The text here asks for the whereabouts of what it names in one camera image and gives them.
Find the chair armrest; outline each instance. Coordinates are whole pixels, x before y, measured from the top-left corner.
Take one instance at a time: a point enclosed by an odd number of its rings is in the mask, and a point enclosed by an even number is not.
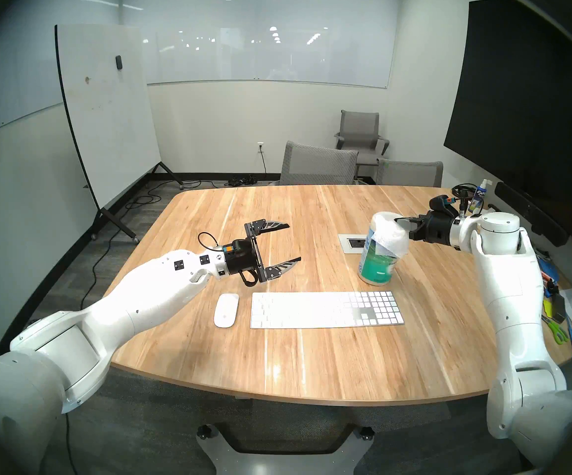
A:
[[[346,138],[340,136],[338,132],[334,135],[334,137],[337,138],[337,149],[341,149],[346,141]]]
[[[387,146],[389,146],[389,139],[385,139],[385,138],[383,138],[382,136],[378,136],[378,138],[379,138],[381,141],[384,141],[384,142],[385,142],[385,145],[383,146],[383,151],[380,153],[380,156],[383,156],[383,155],[385,154],[385,152],[387,151]]]

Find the blue pen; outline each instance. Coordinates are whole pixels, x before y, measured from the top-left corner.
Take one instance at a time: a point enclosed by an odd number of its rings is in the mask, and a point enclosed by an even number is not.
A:
[[[570,343],[572,344],[572,323],[568,317],[565,317],[565,321],[567,322],[567,332],[570,335]]]

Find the wooden tabletop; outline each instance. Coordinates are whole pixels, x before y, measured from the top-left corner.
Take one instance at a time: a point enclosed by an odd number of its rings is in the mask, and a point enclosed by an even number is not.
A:
[[[264,263],[302,257],[282,278],[245,287],[239,276],[215,279],[166,323],[135,336],[115,353],[121,369],[183,386],[307,404],[419,404],[488,391],[496,371],[493,326],[482,305],[471,254],[410,242],[392,280],[370,286],[357,276],[360,255],[346,255],[337,234],[366,233],[378,211],[417,215],[448,189],[400,186],[269,186],[178,194],[152,225],[114,282],[168,251],[199,253],[200,231],[219,242],[245,237],[257,219],[291,228],[261,235]],[[251,329],[253,292],[393,292],[403,326],[340,329]],[[238,293],[233,327],[213,315],[221,293]],[[547,326],[558,363],[572,356]]]

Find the gray mesh chair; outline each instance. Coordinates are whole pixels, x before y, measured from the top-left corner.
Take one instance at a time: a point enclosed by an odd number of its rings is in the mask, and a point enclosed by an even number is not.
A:
[[[378,135],[378,112],[341,111],[341,128],[334,137],[337,138],[337,149],[356,149],[359,156],[356,165],[378,165],[389,146],[389,140]],[[376,152],[378,140],[384,141],[383,151]]]
[[[393,162],[380,159],[376,184],[383,186],[442,187],[442,162]]]
[[[337,151],[288,141],[277,185],[351,185],[356,156],[356,151]]]

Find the scissors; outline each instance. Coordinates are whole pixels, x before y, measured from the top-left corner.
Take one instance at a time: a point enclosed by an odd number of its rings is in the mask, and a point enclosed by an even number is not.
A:
[[[543,315],[541,316],[541,319],[545,323],[547,323],[547,326],[550,327],[550,330],[552,330],[552,335],[554,336],[554,342],[561,345],[565,344],[569,340],[567,334],[562,328],[560,328],[559,325],[555,324],[552,320],[550,320],[547,317],[544,317]]]

